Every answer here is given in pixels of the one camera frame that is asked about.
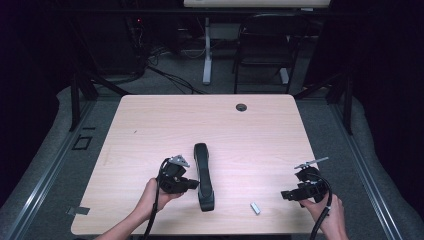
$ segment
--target table leg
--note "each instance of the table leg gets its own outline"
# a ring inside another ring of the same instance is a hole
[[[280,78],[281,78],[281,82],[283,84],[288,84],[289,83],[289,74],[287,73],[287,69],[286,68],[281,68],[280,69]]]
[[[211,56],[211,38],[210,38],[210,25],[209,18],[205,19],[205,68],[203,70],[203,84],[209,85],[211,83],[212,71],[212,56]]]

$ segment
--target small white object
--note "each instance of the small white object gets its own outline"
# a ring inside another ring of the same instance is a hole
[[[259,215],[259,213],[261,213],[261,210],[256,205],[256,203],[251,203],[250,206],[252,207],[253,211],[255,211],[256,215]]]
[[[281,68],[280,69],[280,78],[281,78],[281,82],[283,84],[288,84],[289,83],[289,74],[287,73],[287,69],[286,68]]]
[[[206,56],[205,59],[205,68],[203,69],[203,84],[211,84],[211,74],[212,74],[212,58],[210,55]]]
[[[310,162],[306,162],[304,164],[300,164],[299,166],[295,167],[294,169],[308,167],[311,164],[319,163],[319,162],[322,162],[322,161],[325,161],[325,160],[328,160],[328,159],[329,159],[328,157],[325,157],[325,158],[320,158],[320,159],[313,160],[313,161],[310,161]]]

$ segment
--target black chair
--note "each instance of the black chair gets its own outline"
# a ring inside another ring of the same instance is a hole
[[[294,67],[302,42],[309,28],[305,17],[296,14],[256,14],[241,25],[238,47],[234,59],[234,93],[238,85],[264,85],[263,83],[240,82],[239,67],[288,68],[289,81],[285,93],[289,92]]]

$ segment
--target finger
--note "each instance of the finger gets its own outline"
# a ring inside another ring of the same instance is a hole
[[[174,193],[174,194],[171,194],[171,198],[172,198],[172,199],[179,198],[179,197],[181,197],[182,195],[184,195],[184,193]]]
[[[299,203],[302,204],[303,206],[305,206],[306,208],[312,206],[313,204],[315,204],[314,202],[312,202],[309,199],[303,199],[303,200],[299,200]]]
[[[147,181],[146,183],[146,188],[147,187],[156,187],[157,182],[156,182],[156,178],[150,178],[149,181]]]
[[[333,202],[339,205],[343,205],[342,200],[336,194],[333,194]]]

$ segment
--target black cable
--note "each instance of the black cable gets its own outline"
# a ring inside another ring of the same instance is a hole
[[[162,72],[162,71],[160,71],[160,70],[158,70],[156,68],[153,68],[152,66],[147,66],[146,68],[152,70],[153,72],[155,72],[155,73],[157,73],[157,74],[159,74],[161,76],[164,76],[165,78],[167,78],[168,80],[170,80],[172,83],[174,83],[174,85],[175,84],[179,84],[179,85],[181,85],[183,87],[186,87],[186,88],[190,89],[191,90],[191,94],[194,94],[194,93],[207,94],[207,92],[202,91],[200,89],[197,89],[197,88],[193,87],[188,81],[186,81],[186,80],[184,80],[184,79],[182,79],[180,77],[177,77],[177,76],[172,75],[172,74],[169,74],[169,73]]]
[[[160,168],[159,168],[159,174],[158,174],[158,177],[156,178],[155,202],[153,203],[152,213],[150,214],[150,219],[149,219],[149,223],[147,224],[146,231],[144,232],[143,237],[140,237],[140,239],[142,239],[142,240],[147,240],[147,238],[149,237],[150,230],[152,230],[153,222],[155,221],[156,213],[158,212],[158,204],[159,204],[158,199],[159,199],[159,188],[160,188],[159,183],[161,181],[163,166],[165,165],[166,162],[168,162],[168,160],[169,160],[169,158],[163,160],[163,162],[162,162],[162,164],[160,165]]]
[[[310,240],[313,240],[313,239],[315,239],[317,232],[318,232],[318,229],[321,227],[322,222],[324,221],[325,217],[327,217],[327,214],[331,209],[331,203],[333,201],[333,191],[331,190],[330,183],[325,178],[323,178],[319,175],[313,174],[313,173],[308,173],[308,175],[314,176],[314,177],[322,180],[325,183],[325,185],[327,185],[327,188],[328,188],[327,205],[322,210],[321,215],[319,216],[319,218],[315,222],[314,228],[312,229],[311,235],[309,237]]]
[[[158,47],[151,51],[149,58],[147,59],[150,65],[158,66],[159,65],[159,56],[163,53],[166,53],[165,47]]]

